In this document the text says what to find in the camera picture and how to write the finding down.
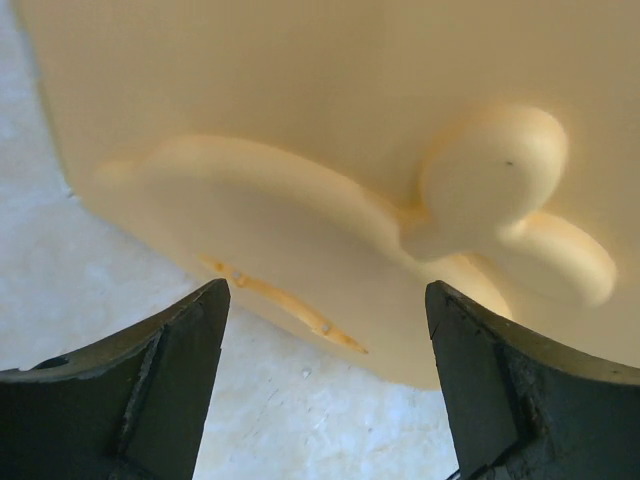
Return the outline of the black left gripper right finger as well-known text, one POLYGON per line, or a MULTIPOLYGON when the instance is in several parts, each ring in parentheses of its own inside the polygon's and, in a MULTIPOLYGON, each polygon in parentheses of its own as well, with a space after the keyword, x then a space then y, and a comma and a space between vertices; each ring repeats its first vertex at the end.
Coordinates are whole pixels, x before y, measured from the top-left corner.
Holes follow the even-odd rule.
POLYGON ((636 479, 639 371, 544 337, 450 285, 425 307, 455 479, 636 479))

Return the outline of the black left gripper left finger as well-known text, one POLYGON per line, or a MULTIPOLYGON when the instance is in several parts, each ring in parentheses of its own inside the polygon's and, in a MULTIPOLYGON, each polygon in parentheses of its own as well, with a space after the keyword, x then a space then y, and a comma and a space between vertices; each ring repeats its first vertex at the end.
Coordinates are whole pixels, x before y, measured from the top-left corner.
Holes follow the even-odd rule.
POLYGON ((1 374, 5 479, 189 479, 230 306, 226 281, 95 343, 1 374))

